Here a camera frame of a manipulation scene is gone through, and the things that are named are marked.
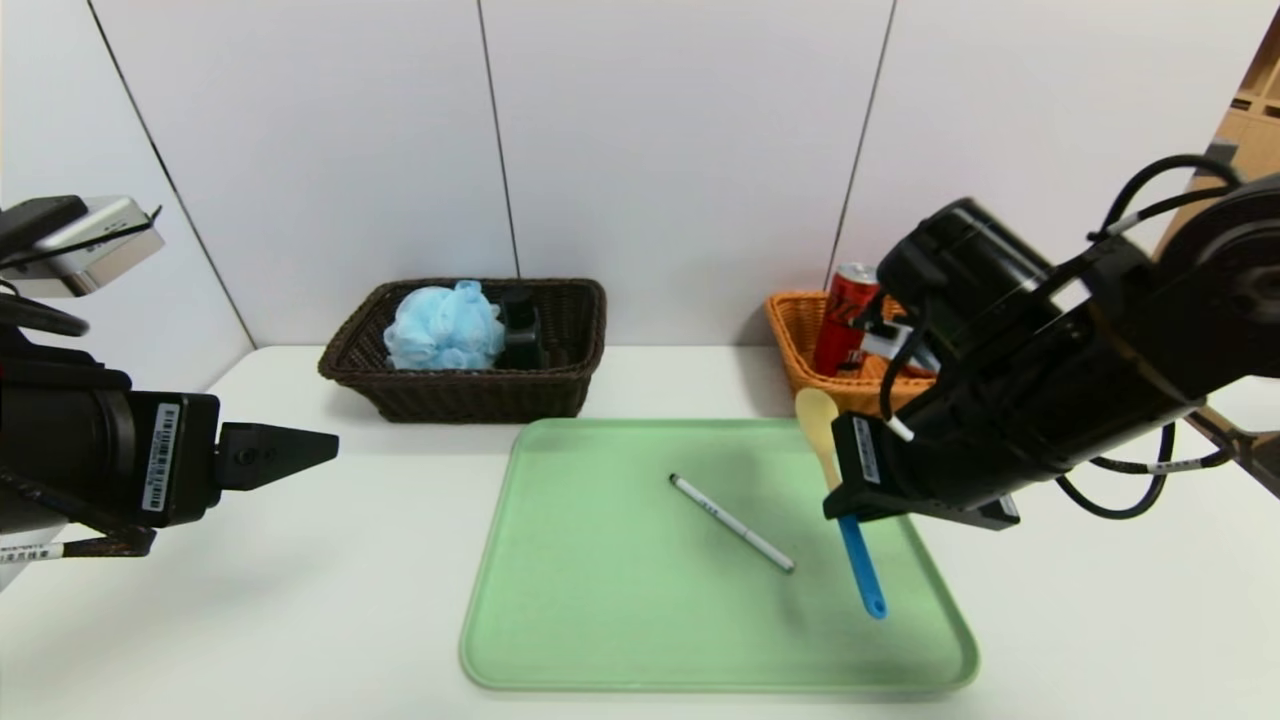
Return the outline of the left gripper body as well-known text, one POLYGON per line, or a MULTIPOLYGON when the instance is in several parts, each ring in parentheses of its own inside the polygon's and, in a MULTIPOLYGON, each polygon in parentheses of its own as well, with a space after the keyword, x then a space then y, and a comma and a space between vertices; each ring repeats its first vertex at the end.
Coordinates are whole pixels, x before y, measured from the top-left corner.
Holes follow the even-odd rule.
POLYGON ((125 386, 3 387, 3 533, 165 528, 215 505, 220 405, 125 386))

